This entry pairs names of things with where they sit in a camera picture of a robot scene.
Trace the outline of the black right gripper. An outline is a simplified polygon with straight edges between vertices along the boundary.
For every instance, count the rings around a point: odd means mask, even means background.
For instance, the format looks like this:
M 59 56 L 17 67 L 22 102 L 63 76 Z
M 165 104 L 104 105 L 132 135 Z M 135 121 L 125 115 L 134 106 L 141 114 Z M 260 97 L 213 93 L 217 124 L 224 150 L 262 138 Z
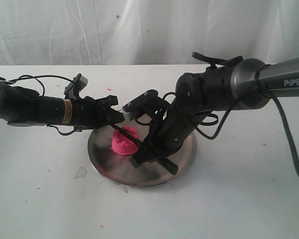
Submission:
M 196 103 L 175 99 L 167 109 L 165 118 L 157 116 L 149 127 L 139 149 L 131 157 L 133 167 L 157 162 L 164 165 L 164 156 L 170 156 L 181 148 L 187 137 L 205 118 L 207 110 Z

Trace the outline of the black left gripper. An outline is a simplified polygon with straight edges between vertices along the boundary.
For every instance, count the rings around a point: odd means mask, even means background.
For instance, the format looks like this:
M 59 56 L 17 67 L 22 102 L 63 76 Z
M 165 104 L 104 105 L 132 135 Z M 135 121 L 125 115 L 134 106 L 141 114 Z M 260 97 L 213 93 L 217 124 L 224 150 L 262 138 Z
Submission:
M 125 120 L 123 113 L 111 108 L 118 104 L 118 98 L 114 95 L 100 99 L 85 97 L 72 100 L 72 125 L 84 129 L 98 129 L 122 123 Z

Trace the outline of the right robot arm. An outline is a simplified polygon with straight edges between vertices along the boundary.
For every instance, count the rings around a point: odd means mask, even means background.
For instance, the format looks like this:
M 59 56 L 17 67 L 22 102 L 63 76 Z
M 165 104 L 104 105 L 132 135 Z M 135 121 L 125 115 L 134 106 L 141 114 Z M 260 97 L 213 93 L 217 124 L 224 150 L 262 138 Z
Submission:
M 131 158 L 134 167 L 154 161 L 169 165 L 167 158 L 214 111 L 255 110 L 271 96 L 299 97 L 299 58 L 268 65 L 241 56 L 222 60 L 193 53 L 193 57 L 208 67 L 203 73 L 184 73 L 172 103 L 148 90 L 124 107 L 137 117 L 150 117 L 149 132 Z

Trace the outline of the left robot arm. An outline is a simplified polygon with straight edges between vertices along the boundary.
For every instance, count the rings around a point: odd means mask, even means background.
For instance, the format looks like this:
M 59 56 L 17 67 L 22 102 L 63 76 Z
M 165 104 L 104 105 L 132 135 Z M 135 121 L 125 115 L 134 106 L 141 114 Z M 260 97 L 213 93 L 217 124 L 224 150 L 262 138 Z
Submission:
M 124 116 L 112 107 L 116 96 L 62 99 L 41 96 L 37 91 L 0 82 L 0 119 L 11 126 L 65 125 L 98 129 L 123 122 Z

